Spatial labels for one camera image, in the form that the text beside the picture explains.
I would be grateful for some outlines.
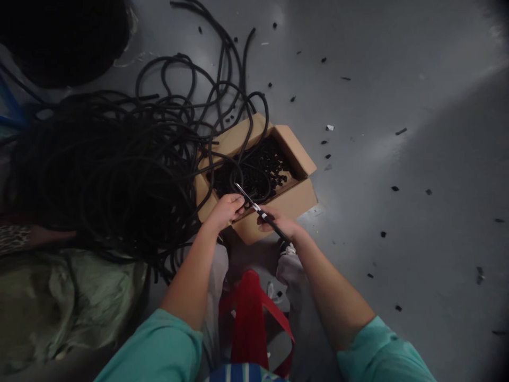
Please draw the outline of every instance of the gray concrete floor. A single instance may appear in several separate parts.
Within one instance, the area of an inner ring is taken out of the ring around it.
[[[312,181],[319,205],[299,223],[384,321],[412,342],[437,380],[491,380],[507,343],[492,330],[506,330],[509,317],[508,24],[497,4],[204,4],[239,37],[240,48],[257,28],[248,90],[265,92],[271,122],[289,125],[318,166]],[[154,55],[182,52],[216,71],[220,42],[205,21],[172,9],[167,0],[136,0],[133,8],[138,33],[120,65],[134,61],[73,92],[132,93],[136,74]],[[174,92],[183,93],[190,75],[174,73]],[[199,84],[196,99],[209,89]],[[144,89],[162,87],[154,76]],[[64,93],[46,95],[59,99]],[[326,124],[336,129],[326,132]],[[408,131],[394,134],[403,128]],[[322,146],[322,140],[329,143]],[[326,154],[332,157],[326,160]],[[324,171],[328,164],[332,169]],[[261,263],[258,254],[273,241],[241,247],[232,266]],[[476,284],[476,266],[485,270],[482,285]],[[269,278],[267,273],[263,282]],[[158,298],[155,293],[152,303]],[[75,352],[10,380],[91,380],[109,354]],[[92,358],[102,361],[90,366]]]

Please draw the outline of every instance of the teal shirt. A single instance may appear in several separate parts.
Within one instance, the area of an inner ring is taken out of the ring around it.
[[[158,309],[111,359],[95,382],[194,382],[201,360],[203,336],[182,320]],[[415,348],[376,317],[337,353],[341,372],[349,382],[434,382]],[[224,365],[212,381],[279,380],[253,364]]]

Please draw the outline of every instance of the leopard print fabric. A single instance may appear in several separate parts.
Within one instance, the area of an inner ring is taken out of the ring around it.
[[[0,225],[0,255],[24,250],[31,231],[30,225]]]

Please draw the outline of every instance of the person's left hand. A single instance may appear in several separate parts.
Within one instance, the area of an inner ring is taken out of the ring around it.
[[[228,227],[230,220],[238,219],[244,213],[244,197],[239,194],[224,195],[207,217],[203,225],[217,233]]]

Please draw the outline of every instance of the red strap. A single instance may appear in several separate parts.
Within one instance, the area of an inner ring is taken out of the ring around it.
[[[255,271],[246,271],[242,275],[239,287],[221,299],[219,316],[221,317],[230,312],[235,304],[237,304],[237,307],[231,362],[256,363],[268,370],[269,361],[267,358],[267,337],[264,320],[265,307],[292,339],[290,354],[275,371],[275,374],[280,377],[288,378],[292,365],[295,339],[288,319],[260,287],[260,277]]]

